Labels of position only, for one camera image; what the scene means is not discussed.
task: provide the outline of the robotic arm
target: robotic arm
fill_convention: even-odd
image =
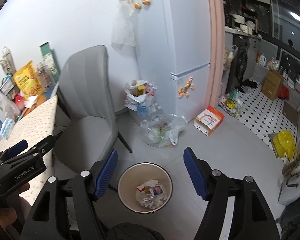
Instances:
[[[19,150],[11,153],[17,145]],[[17,145],[0,153],[0,208],[12,206],[18,210],[18,202],[9,204],[7,196],[15,196],[18,187],[46,169],[42,156],[54,147],[55,140],[48,136],[27,153],[15,157],[16,152],[27,148],[25,142]],[[197,194],[208,201],[195,240],[219,239],[229,196],[234,196],[235,202],[228,239],[280,239],[269,206],[252,177],[228,178],[221,171],[212,170],[206,161],[198,160],[190,147],[184,150],[184,162]],[[116,164],[117,152],[113,150],[107,160],[96,162],[90,171],[82,171],[72,179],[60,181],[55,176],[50,177],[27,220],[24,222],[18,216],[13,224],[17,232],[13,237],[20,240],[106,239],[92,202],[104,195]],[[70,230],[66,197],[74,200],[80,234]],[[8,239],[0,226],[0,240]]]

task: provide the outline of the gray chair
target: gray chair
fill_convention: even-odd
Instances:
[[[75,172],[89,170],[110,154],[117,138],[132,153],[115,122],[104,45],[69,57],[61,71],[58,96],[71,120],[53,149],[61,163]]]

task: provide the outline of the chair backrest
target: chair backrest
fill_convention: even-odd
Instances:
[[[115,127],[106,46],[91,47],[70,56],[61,71],[59,92],[71,120],[96,116],[106,119],[111,129]]]

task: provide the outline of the pink door frame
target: pink door frame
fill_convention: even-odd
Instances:
[[[215,107],[220,93],[225,50],[225,16],[223,0],[209,0],[211,21],[210,72],[205,108]]]

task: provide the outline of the washing machine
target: washing machine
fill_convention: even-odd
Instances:
[[[243,74],[247,68],[248,49],[250,46],[249,38],[245,36],[234,35],[233,45],[238,46],[238,52],[230,66],[226,93],[230,93],[242,83]]]

